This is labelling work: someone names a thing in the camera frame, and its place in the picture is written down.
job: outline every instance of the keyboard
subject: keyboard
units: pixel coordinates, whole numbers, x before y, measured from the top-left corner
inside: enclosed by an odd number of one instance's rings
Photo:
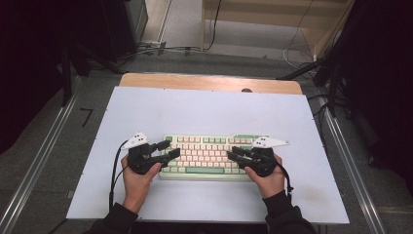
[[[253,141],[259,137],[262,135],[165,135],[164,139],[170,141],[170,147],[164,153],[180,148],[180,156],[162,168],[160,178],[250,181],[245,171],[228,159],[227,151],[231,151],[232,146],[251,149]]]

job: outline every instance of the forearm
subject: forearm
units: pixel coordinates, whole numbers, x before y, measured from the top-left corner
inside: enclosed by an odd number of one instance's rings
[[[106,218],[94,222],[89,234],[126,234],[136,219],[137,214],[116,203]]]
[[[285,191],[263,199],[268,215],[265,218],[270,234],[311,233],[315,234],[312,224],[302,217],[298,207],[292,207]]]

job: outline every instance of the white plastic mount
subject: white plastic mount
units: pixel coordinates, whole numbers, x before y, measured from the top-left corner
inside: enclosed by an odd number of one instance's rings
[[[147,142],[149,142],[148,137],[144,133],[137,132],[122,146],[122,149],[134,148]]]
[[[255,148],[272,148],[283,145],[289,145],[288,141],[267,136],[260,136],[252,143]]]

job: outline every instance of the hand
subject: hand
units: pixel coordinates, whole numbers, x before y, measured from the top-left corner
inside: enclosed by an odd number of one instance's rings
[[[274,157],[282,165],[282,158],[276,154],[274,154]],[[284,190],[285,179],[280,167],[275,167],[273,172],[265,177],[257,175],[250,167],[245,167],[245,172],[258,185],[262,198],[272,197]]]
[[[133,213],[138,213],[145,202],[146,196],[149,192],[149,186],[152,178],[158,173],[161,168],[161,163],[157,163],[149,170],[146,175],[139,175],[134,173],[128,165],[128,155],[122,161],[122,168],[124,169],[124,184],[125,184],[125,200],[123,206]]]

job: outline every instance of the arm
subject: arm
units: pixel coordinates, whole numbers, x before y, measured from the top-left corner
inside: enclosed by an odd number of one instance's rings
[[[124,203],[123,205],[116,203],[106,218],[99,219],[93,224],[89,234],[129,233],[148,195],[150,183],[161,168],[161,164],[157,163],[146,175],[139,175],[127,168],[127,156],[122,159],[121,163],[122,168],[125,168],[123,172],[126,193]]]
[[[274,155],[282,165],[282,158]],[[285,195],[284,175],[280,167],[276,167],[271,175],[260,177],[249,167],[245,167],[248,176],[254,181],[267,207],[268,215],[265,220],[269,225],[270,234],[312,233],[312,224],[304,219],[298,207],[292,207],[291,201]]]

